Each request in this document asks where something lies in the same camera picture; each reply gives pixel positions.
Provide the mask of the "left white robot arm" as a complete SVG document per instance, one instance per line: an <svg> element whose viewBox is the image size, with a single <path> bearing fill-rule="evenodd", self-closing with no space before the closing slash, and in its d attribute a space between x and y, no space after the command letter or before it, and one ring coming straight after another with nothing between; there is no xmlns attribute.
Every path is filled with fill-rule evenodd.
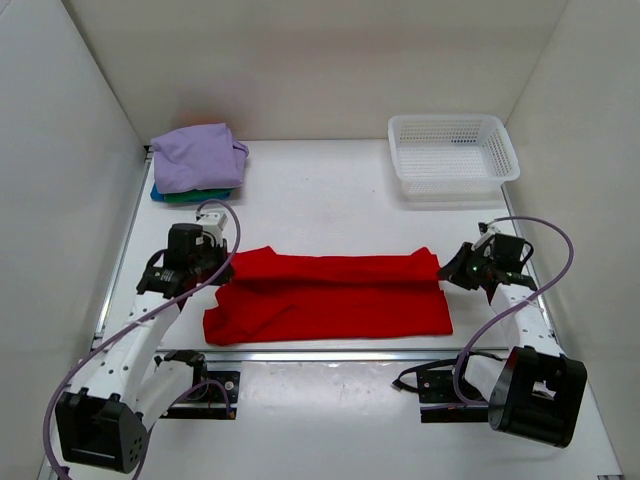
<svg viewBox="0 0 640 480"><path fill-rule="evenodd" d="M202 354L173 350L159 357L156 351L196 288L230 281L226 222L225 214L215 212L174 224L166 247L149 258L123 329L96 355L97 367L85 383L56 402L65 461L129 474L172 403L206 392L209 373Z"/></svg>

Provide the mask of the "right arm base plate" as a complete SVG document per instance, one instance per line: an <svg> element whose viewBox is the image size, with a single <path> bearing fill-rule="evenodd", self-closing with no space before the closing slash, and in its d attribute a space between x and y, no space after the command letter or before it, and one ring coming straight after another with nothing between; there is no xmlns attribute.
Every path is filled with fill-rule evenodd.
<svg viewBox="0 0 640 480"><path fill-rule="evenodd" d="M457 357L409 367L391 383L398 392L418 396L422 424L488 423L486 406L466 406L453 386Z"/></svg>

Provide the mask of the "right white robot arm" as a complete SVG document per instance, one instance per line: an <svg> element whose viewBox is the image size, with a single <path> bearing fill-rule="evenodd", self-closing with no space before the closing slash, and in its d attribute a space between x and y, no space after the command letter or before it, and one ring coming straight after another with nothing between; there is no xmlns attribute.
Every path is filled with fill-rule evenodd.
<svg viewBox="0 0 640 480"><path fill-rule="evenodd" d="M452 362L449 411L487 413L495 431L556 448L573 438L587 384L585 365L569 358L547 328L536 300L540 288L525 274L534 249L527 240L487 224L438 272L440 280L485 292L509 353L501 359L472 347Z"/></svg>

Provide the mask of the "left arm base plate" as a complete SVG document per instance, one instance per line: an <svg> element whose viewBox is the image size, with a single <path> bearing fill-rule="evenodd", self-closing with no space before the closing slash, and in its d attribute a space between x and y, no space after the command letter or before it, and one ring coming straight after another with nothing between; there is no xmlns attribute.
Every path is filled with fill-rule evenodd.
<svg viewBox="0 0 640 480"><path fill-rule="evenodd" d="M183 395L163 415L163 419L237 419L241 367L239 363L218 363L205 358L195 363L193 391Z"/></svg>

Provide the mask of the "red t-shirt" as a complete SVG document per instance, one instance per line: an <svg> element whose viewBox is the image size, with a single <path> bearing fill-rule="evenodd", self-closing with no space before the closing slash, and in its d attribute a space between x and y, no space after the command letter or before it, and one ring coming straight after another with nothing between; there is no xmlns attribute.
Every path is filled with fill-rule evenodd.
<svg viewBox="0 0 640 480"><path fill-rule="evenodd" d="M449 336L437 257L296 256L269 246L237 254L235 275L203 315L216 346L286 341Z"/></svg>

